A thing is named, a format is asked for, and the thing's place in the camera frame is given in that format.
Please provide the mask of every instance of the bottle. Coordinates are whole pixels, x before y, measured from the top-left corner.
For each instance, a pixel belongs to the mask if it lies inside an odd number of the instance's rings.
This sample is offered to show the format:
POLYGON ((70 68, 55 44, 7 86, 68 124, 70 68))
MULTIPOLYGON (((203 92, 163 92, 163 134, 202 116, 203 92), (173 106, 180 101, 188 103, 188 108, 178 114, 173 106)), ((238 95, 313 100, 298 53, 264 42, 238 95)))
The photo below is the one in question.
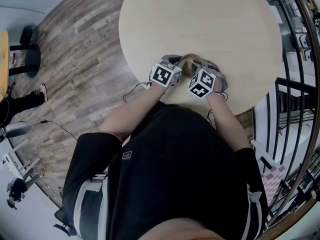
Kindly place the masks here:
POLYGON ((10 51, 9 57, 9 69, 17 67, 18 63, 21 61, 22 56, 19 50, 10 51))

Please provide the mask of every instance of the shirt logo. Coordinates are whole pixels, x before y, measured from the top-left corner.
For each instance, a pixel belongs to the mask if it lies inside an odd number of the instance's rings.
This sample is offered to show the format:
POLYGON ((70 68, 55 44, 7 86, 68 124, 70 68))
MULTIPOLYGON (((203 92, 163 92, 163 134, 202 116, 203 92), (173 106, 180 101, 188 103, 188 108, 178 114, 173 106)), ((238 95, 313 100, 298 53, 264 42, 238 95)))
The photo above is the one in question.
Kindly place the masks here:
POLYGON ((128 160, 131 158, 132 151, 124 152, 122 155, 122 160, 128 160))

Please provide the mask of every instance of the stool leg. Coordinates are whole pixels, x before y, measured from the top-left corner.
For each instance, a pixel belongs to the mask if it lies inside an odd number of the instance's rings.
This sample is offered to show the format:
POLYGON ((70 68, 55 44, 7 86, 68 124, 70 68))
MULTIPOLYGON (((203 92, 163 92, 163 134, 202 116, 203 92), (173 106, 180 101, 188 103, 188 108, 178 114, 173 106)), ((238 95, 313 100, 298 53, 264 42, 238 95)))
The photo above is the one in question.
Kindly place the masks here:
POLYGON ((32 44, 32 45, 12 45, 12 46, 10 46, 10 51, 35 50, 36 48, 37 48, 36 44, 32 44))
POLYGON ((14 75, 23 74, 26 72, 38 71, 38 69, 39 69, 39 66, 37 66, 37 65, 14 67, 9 70, 9 77, 14 76, 14 75))

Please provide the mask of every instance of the black pants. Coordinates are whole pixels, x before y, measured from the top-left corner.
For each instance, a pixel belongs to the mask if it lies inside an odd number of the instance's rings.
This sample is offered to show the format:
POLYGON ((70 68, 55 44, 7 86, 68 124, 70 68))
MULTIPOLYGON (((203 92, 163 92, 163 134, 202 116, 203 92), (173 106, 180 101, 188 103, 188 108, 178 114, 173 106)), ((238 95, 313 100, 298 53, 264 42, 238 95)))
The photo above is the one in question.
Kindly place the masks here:
POLYGON ((12 117, 14 117, 16 114, 42 105, 45 102, 45 95, 42 92, 39 94, 36 92, 31 92, 22 98, 8 98, 7 101, 9 102, 9 106, 6 101, 2 102, 3 106, 8 107, 9 109, 9 112, 8 110, 5 110, 5 112, 8 114, 6 120, 1 125, 2 128, 6 127, 11 122, 12 117))

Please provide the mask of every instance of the wooden floor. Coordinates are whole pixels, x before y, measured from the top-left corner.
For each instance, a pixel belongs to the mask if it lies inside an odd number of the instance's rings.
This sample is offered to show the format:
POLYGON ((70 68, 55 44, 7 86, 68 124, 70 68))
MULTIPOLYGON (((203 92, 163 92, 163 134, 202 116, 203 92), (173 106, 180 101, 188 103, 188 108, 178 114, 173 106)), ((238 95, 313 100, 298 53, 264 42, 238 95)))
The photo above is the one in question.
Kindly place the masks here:
MULTIPOLYGON (((47 87, 49 101, 24 111, 14 121, 30 125, 53 120, 79 137, 96 132, 112 108, 138 80, 123 56, 118 20, 123 0, 65 0, 39 26, 41 68, 34 78, 16 77, 14 97, 47 87)), ((248 137, 253 135, 250 111, 238 116, 248 137)), ((44 173, 40 186, 59 205, 76 141, 54 123, 39 124, 27 136, 13 138, 23 161, 39 156, 37 170, 44 173)))

